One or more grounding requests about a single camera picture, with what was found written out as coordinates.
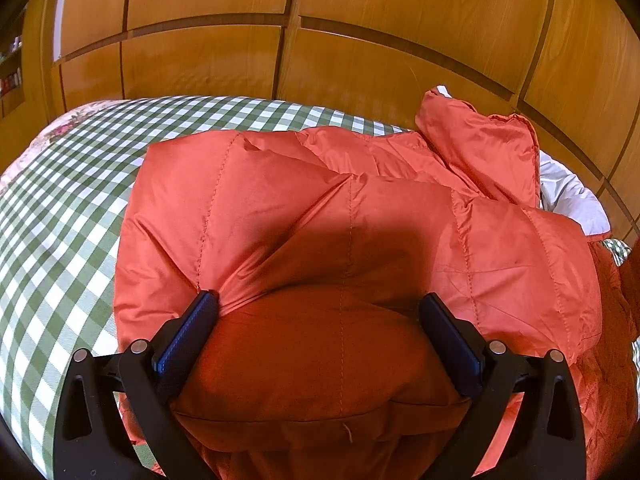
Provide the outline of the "red quilted down jacket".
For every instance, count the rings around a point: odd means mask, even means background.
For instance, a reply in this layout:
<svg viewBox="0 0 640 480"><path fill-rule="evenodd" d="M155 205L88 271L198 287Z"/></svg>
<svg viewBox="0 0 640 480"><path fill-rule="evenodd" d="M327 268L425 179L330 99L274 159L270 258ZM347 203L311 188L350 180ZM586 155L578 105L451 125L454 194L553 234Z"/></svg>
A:
<svg viewBox="0 0 640 480"><path fill-rule="evenodd" d="M414 479L468 409L416 320L434 292L511 350L566 356L587 474L637 420L639 257L530 122L445 89L416 128L190 134L152 144L115 271L118 342L198 292L221 318L172 409L225 479Z"/></svg>

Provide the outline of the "green white checked bedsheet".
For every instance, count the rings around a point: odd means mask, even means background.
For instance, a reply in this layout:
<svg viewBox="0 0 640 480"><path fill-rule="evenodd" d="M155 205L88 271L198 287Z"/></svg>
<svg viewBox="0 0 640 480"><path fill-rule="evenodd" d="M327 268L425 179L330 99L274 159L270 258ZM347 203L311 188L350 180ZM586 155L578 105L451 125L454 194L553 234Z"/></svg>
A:
<svg viewBox="0 0 640 480"><path fill-rule="evenodd" d="M53 474L63 376L80 347L117 347L120 227L148 146L207 130L398 130L322 106L245 96L165 96L76 108L1 194L1 415L28 462Z"/></svg>

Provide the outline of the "floral mattress cover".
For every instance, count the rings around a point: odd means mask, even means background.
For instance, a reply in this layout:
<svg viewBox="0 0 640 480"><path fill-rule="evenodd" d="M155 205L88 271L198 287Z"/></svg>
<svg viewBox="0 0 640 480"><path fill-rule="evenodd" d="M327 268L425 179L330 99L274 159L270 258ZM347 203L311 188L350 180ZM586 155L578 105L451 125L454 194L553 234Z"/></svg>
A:
<svg viewBox="0 0 640 480"><path fill-rule="evenodd" d="M26 170L28 166L44 151L50 148L53 144L62 136L65 136L73 128L79 126L82 122L87 120L92 115L106 110L107 108L116 104L123 103L124 100L99 100L86 104L79 105L73 108L69 112L56 118L50 125L43 128L38 133L26 150L12 162L12 164L3 171L1 176L0 193L4 194L10 184L20 175L21 172Z"/></svg>

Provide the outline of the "wooden panelled wardrobe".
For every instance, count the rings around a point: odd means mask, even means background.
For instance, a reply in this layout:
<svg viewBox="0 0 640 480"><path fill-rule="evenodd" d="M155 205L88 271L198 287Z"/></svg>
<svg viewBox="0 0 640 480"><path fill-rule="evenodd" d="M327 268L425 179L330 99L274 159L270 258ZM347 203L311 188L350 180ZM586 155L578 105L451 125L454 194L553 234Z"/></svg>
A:
<svg viewBox="0 0 640 480"><path fill-rule="evenodd" d="M3 165L91 101L256 96L408 128L444 84L527 116L614 235L639 238L639 17L623 0L2 0L1 35L23 8Z"/></svg>

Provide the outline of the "wooden wall shelf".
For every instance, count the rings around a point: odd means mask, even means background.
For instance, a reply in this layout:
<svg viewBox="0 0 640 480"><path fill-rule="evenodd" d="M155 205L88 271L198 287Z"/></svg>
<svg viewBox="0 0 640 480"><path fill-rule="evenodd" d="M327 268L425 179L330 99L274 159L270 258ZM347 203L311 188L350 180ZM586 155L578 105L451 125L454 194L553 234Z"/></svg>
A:
<svg viewBox="0 0 640 480"><path fill-rule="evenodd" d="M11 114L24 102L22 75L23 28L26 8L1 35L0 84L1 117Z"/></svg>

